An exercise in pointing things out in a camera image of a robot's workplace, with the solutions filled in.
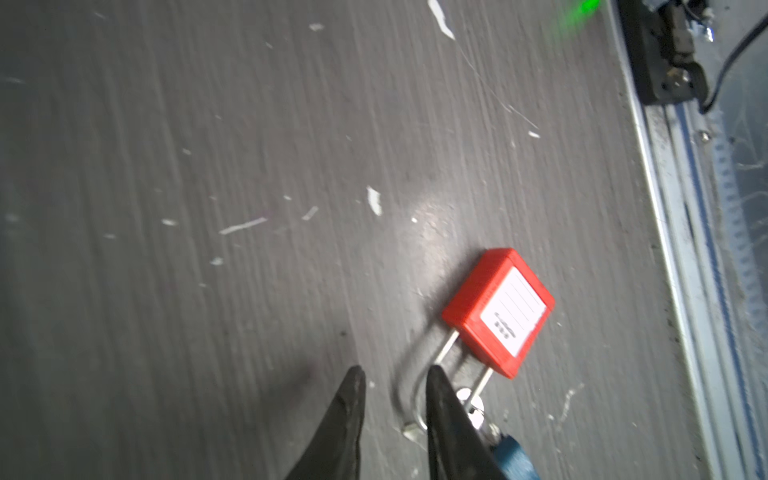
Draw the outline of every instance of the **padlock shackle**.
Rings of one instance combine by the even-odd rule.
[[[421,427],[421,429],[424,430],[425,432],[427,431],[427,422],[424,420],[424,417],[422,416],[422,413],[419,410],[419,391],[421,390],[422,384],[426,381],[429,367],[433,365],[440,365],[442,361],[445,359],[445,357],[448,355],[448,352],[456,343],[457,339],[458,339],[458,330],[451,329],[451,331],[448,332],[448,335],[445,337],[445,342],[443,342],[442,348],[440,349],[439,352],[437,352],[437,355],[435,355],[435,357],[432,359],[432,362],[429,363],[429,365],[427,365],[426,368],[424,368],[421,373],[419,373],[419,377],[416,379],[416,384],[413,387],[413,395],[411,398],[411,411],[412,411],[414,420],[419,425],[419,427]],[[475,399],[480,396],[480,393],[482,392],[482,390],[485,388],[486,385],[488,385],[488,381],[490,380],[492,374],[493,374],[493,368],[490,366],[486,366],[485,370],[483,370],[482,376],[473,385],[472,393],[464,401],[464,410],[467,413],[469,413],[469,411],[472,410],[472,402],[474,402]]]

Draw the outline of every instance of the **black cable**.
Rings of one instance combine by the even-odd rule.
[[[734,48],[733,51],[728,54],[728,58],[725,59],[723,67],[720,69],[720,73],[717,75],[717,81],[715,82],[714,90],[712,90],[712,96],[709,100],[699,105],[699,112],[701,112],[701,114],[706,114],[709,110],[712,109],[712,105],[714,105],[715,100],[717,99],[717,94],[720,93],[720,87],[723,84],[723,78],[725,77],[725,74],[728,73],[731,65],[736,62],[736,60],[739,58],[739,55],[741,55],[744,50],[750,46],[755,38],[760,36],[760,34],[765,31],[766,27],[768,27],[768,13],[766,13],[763,19],[760,20],[760,22],[755,25],[752,30],[750,30],[750,32],[744,36],[744,38],[741,39],[736,48]]]

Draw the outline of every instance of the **white label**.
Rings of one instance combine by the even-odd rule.
[[[517,356],[546,309],[520,270],[512,267],[480,319],[512,356]]]

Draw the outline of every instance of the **scratch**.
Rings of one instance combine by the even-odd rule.
[[[432,14],[435,16],[435,20],[437,20],[437,25],[440,27],[440,31],[451,40],[455,40],[456,37],[453,35],[453,32],[445,24],[445,13],[443,13],[442,7],[437,0],[428,0],[427,5],[429,5],[429,9],[432,10]]]
[[[485,81],[485,79],[482,77],[482,75],[480,75],[480,72],[478,71],[478,69],[477,69],[477,68],[475,68],[475,66],[472,64],[472,62],[470,62],[470,61],[469,61],[469,57],[467,57],[467,54],[466,54],[466,53],[464,53],[464,49],[463,49],[463,48],[462,48],[460,45],[458,45],[458,44],[457,44],[457,46],[458,46],[458,50],[459,50],[459,51],[462,53],[462,57],[464,57],[464,61],[466,61],[466,62],[467,62],[467,65],[469,65],[469,67],[472,69],[472,71],[473,71],[473,72],[475,72],[475,75],[477,75],[477,77],[480,79],[480,83],[482,83],[482,85],[483,85],[485,88],[487,88],[487,89],[488,89],[488,91],[490,91],[490,92],[491,92],[491,95],[493,95],[493,98],[495,98],[495,99],[496,99],[496,101],[498,102],[498,104],[499,104],[499,105],[501,105],[501,106],[502,106],[502,108],[504,108],[504,109],[507,111],[507,113],[513,113],[513,112],[514,112],[514,113],[516,113],[516,114],[520,115],[520,116],[522,117],[522,119],[523,119],[523,120],[525,120],[525,121],[527,121],[527,122],[528,122],[528,123],[529,123],[529,124],[530,124],[530,125],[531,125],[533,128],[535,128],[536,130],[539,130],[538,126],[537,126],[535,123],[533,123],[532,121],[530,121],[530,120],[528,119],[528,117],[526,117],[525,115],[523,115],[523,114],[522,114],[522,113],[521,113],[521,112],[520,112],[520,111],[519,111],[517,108],[515,108],[515,107],[512,107],[510,104],[506,104],[506,103],[504,103],[504,102],[501,100],[501,98],[499,98],[499,97],[498,97],[498,95],[497,95],[497,94],[496,94],[496,92],[493,90],[493,88],[491,88],[491,86],[490,86],[490,85],[488,85],[488,82],[486,82],[486,81]]]
[[[318,210],[319,208],[317,207],[310,208],[310,211],[306,212],[306,214],[304,214],[304,216],[301,217],[301,220],[309,220],[310,218],[315,216]]]
[[[568,417],[568,412],[571,410],[571,399],[579,390],[583,388],[584,383],[579,383],[578,387],[568,390],[568,393],[565,394],[565,403],[563,404],[563,412],[560,414],[560,418],[558,419],[558,428],[563,425],[563,422],[565,422],[565,419]]]
[[[230,233],[237,232],[238,230],[245,230],[247,228],[255,227],[259,223],[266,222],[266,218],[259,217],[255,220],[251,220],[250,222],[241,223],[240,225],[233,225],[232,227],[227,227],[223,230],[219,230],[219,235],[229,235]]]
[[[20,78],[17,77],[0,77],[0,80],[2,80],[3,83],[7,84],[16,84],[16,85],[24,85],[27,82],[23,81]]]

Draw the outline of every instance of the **padlock body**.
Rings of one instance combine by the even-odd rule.
[[[478,359],[509,379],[554,309],[554,298],[512,248],[486,250],[442,312]]]

